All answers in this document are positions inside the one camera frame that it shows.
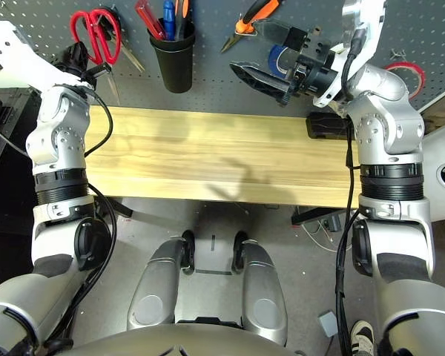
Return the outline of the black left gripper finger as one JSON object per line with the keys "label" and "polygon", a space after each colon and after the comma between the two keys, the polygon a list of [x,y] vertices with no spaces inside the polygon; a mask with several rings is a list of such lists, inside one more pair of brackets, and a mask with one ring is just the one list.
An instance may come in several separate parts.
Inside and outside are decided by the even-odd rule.
{"label": "black left gripper finger", "polygon": [[98,79],[100,76],[111,73],[112,67],[107,63],[104,62],[100,65],[96,65],[84,72],[84,79],[85,80],[94,80]]}

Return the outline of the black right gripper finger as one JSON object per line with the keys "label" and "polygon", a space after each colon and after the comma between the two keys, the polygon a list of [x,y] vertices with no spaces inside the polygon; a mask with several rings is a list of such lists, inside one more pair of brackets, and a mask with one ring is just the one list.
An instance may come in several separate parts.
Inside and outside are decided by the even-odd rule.
{"label": "black right gripper finger", "polygon": [[276,20],[257,20],[254,22],[257,36],[268,42],[284,47],[302,47],[304,31],[290,24]]}
{"label": "black right gripper finger", "polygon": [[289,103],[290,84],[285,79],[267,73],[251,62],[231,62],[229,67],[242,82],[250,88],[276,99],[280,106],[287,106]]}

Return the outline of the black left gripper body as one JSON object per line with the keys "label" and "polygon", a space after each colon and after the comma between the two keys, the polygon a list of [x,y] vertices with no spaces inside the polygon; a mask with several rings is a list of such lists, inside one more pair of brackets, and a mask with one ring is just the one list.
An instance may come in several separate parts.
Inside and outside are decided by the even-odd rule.
{"label": "black left gripper body", "polygon": [[75,42],[59,53],[57,68],[83,80],[94,80],[93,75],[88,71],[88,60],[88,50],[84,43]]}

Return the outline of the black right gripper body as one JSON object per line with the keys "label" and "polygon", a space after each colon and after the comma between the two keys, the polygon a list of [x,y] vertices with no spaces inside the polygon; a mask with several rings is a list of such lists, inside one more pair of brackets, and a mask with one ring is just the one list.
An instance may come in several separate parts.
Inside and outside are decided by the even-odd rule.
{"label": "black right gripper body", "polygon": [[302,41],[294,67],[289,69],[287,79],[297,92],[321,97],[333,83],[337,71],[332,69],[334,51],[332,43],[314,27]]}

